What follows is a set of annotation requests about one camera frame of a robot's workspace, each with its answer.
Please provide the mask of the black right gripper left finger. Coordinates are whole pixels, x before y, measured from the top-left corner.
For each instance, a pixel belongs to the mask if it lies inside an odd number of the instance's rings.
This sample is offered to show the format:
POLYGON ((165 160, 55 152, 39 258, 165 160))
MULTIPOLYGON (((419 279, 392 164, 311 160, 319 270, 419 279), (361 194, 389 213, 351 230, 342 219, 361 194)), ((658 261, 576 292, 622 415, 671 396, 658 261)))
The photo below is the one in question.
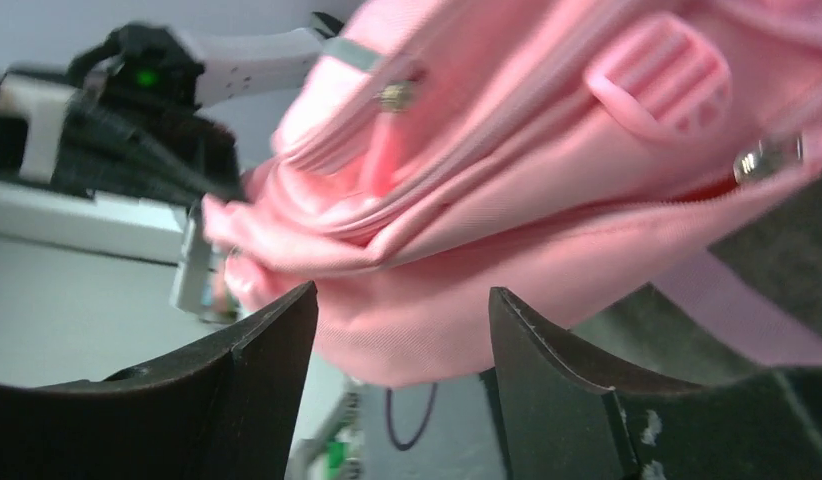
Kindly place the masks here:
POLYGON ((0 479, 281 479, 316 287, 100 382, 0 385, 0 479))

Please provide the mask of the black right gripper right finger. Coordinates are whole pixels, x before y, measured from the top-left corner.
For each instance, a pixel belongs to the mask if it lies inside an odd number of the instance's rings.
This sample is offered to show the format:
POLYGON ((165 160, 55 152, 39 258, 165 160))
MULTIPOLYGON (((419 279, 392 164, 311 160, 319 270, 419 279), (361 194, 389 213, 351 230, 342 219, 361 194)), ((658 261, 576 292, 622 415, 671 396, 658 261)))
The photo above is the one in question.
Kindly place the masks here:
POLYGON ((822 368, 704 386, 613 356, 505 288, 489 319, 518 479, 822 479, 822 368))

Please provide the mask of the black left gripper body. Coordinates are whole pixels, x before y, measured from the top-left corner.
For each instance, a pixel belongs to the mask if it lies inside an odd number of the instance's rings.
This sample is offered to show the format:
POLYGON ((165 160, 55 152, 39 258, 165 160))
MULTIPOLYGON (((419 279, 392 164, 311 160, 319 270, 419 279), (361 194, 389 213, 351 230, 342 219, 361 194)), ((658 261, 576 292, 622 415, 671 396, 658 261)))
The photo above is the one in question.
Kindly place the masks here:
POLYGON ((84 199, 244 200, 234 135, 199 112, 204 70, 170 30, 143 23, 65 68, 0 69, 0 181, 84 199))

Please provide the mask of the pink school backpack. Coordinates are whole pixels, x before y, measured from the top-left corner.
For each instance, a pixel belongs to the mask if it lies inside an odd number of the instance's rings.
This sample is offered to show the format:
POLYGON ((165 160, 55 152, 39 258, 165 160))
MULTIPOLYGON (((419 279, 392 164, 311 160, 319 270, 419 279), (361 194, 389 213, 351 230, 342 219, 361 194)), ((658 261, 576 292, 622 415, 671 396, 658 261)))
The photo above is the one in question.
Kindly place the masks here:
POLYGON ((652 283, 766 365, 822 339, 707 252, 822 174, 822 1, 368 1, 205 232, 257 310, 384 386, 493 363, 487 297, 575 325, 652 283))

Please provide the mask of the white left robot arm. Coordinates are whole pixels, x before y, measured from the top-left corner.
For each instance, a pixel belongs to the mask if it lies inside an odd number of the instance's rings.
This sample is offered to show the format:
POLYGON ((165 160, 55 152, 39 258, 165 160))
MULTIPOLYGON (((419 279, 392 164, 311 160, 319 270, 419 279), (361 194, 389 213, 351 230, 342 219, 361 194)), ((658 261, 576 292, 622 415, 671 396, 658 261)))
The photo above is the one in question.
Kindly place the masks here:
POLYGON ((340 22, 202 36, 132 22, 63 68, 0 69, 0 181, 191 207, 243 200, 235 136, 202 110, 299 87, 340 22))

